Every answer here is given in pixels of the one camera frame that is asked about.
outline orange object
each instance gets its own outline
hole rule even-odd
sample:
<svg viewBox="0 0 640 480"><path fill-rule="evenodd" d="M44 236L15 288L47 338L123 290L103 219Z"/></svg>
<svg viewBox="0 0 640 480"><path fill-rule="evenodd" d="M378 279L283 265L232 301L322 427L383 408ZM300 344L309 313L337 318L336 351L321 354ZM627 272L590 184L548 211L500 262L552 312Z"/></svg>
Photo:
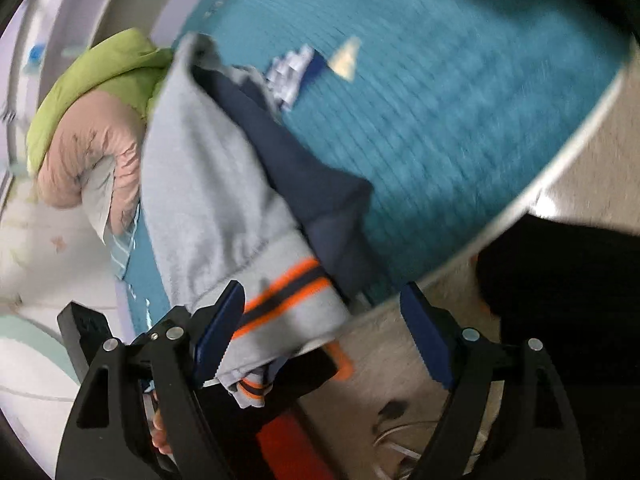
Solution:
<svg viewBox="0 0 640 480"><path fill-rule="evenodd" d="M345 354L337 341L331 341L322 347L329 357L334 361L338 371L332 377L335 381L346 381L353 375L353 361Z"/></svg>
<svg viewBox="0 0 640 480"><path fill-rule="evenodd" d="M269 288L267 288L259 296L253 298L251 301L247 301L246 305L244 306L244 312L247 313L250 310L253 310L255 307L259 306L261 303L274 296L278 291L289 285L289 283L291 283L293 280L299 278L305 272L309 272L311 269L315 269L319 266L320 262L315 258L306 258L305 260L302 260L300 263L291 267L277 280L273 280Z"/></svg>
<svg viewBox="0 0 640 480"><path fill-rule="evenodd" d="M264 426L258 442L278 480L336 480L291 411Z"/></svg>
<svg viewBox="0 0 640 480"><path fill-rule="evenodd" d="M242 386L242 381L238 381L238 390L241 390L247 397L255 400L263 400L264 396L252 394L249 390L247 390L244 386Z"/></svg>
<svg viewBox="0 0 640 480"><path fill-rule="evenodd" d="M272 319L280 316L290 308L296 306L301 301L306 300L306 298L308 298L309 296L312 296L329 286L331 286L331 282L327 278L318 278L317 280L309 283L308 285L305 285L295 294L293 294L292 296L284 300L281 304L279 304L279 306L271 310L268 314L265 314L264 316L259 317L258 319L252 321L251 323L247 323L242 328L239 328L238 330L236 330L231 339L237 339L239 337L242 337L244 334L251 332L251 330L254 330L259 326L262 326L265 323L271 321Z"/></svg>

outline clothing tag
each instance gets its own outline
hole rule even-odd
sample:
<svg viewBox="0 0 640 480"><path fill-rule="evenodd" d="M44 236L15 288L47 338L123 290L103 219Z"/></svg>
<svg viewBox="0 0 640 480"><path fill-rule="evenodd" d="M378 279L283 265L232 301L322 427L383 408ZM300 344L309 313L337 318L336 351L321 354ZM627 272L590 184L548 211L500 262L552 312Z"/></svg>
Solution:
<svg viewBox="0 0 640 480"><path fill-rule="evenodd" d="M329 60L329 68L342 79L353 83L356 76L356 60L360 49L360 38L351 36Z"/></svg>
<svg viewBox="0 0 640 480"><path fill-rule="evenodd" d="M284 57L274 58L265 79L277 105L290 111L302 89L325 67L322 55L308 44L298 52L287 52Z"/></svg>

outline navy blue garment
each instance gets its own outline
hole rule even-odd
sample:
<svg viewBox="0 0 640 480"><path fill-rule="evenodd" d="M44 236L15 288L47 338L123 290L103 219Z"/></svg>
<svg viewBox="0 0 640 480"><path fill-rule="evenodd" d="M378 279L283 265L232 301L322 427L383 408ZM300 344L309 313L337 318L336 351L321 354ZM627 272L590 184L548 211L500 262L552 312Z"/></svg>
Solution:
<svg viewBox="0 0 640 480"><path fill-rule="evenodd" d="M317 160L273 120L251 80L238 87L222 73L198 67L193 77L244 131L271 187L289 204L340 293L351 299L379 278L377 258L360 228L369 209L371 183Z"/></svg>

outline beige carpet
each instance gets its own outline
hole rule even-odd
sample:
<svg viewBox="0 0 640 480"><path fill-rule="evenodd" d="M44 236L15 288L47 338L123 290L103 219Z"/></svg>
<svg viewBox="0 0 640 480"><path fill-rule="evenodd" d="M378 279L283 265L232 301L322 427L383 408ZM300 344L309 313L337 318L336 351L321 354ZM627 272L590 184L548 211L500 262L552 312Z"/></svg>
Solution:
<svg viewBox="0 0 640 480"><path fill-rule="evenodd" d="M640 234L640 62L630 74L608 118L568 171L548 188L532 211L549 218L616 226ZM450 310L462 326L474 326L488 338L498 334L498 321L482 306L472 267L463 262L426 291L434 306ZM391 399L407 400L408 411L395 424L437 418L446 392L432 381L395 306L344 335L340 343L356 371L349 381L330 381L301 404L351 480L377 478L372 425ZM490 418L499 406L491 397ZM406 446L420 451L430 432L403 435ZM383 454L387 467L398 455Z"/></svg>

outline metal screw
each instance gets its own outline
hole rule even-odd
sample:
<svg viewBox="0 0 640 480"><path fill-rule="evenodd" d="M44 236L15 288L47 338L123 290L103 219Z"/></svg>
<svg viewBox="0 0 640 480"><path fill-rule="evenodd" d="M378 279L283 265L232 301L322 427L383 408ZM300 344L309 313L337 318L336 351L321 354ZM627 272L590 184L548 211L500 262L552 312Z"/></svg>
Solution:
<svg viewBox="0 0 640 480"><path fill-rule="evenodd" d="M180 326L174 326L166 331L166 336L171 341L175 341L176 339L180 339L184 335L184 330Z"/></svg>
<svg viewBox="0 0 640 480"><path fill-rule="evenodd" d="M111 350L115 350L117 347L118 340L114 339L113 337L111 339L107 339L107 341L102 343L102 348L104 348L107 352L111 352Z"/></svg>
<svg viewBox="0 0 640 480"><path fill-rule="evenodd" d="M475 342L480 339L480 333L475 328L465 328L462 331L462 337L467 341Z"/></svg>
<svg viewBox="0 0 640 480"><path fill-rule="evenodd" d="M531 348L534 352L540 352L544 348L542 341L540 341L540 339L536 339L535 337L529 339L528 343L529 348Z"/></svg>

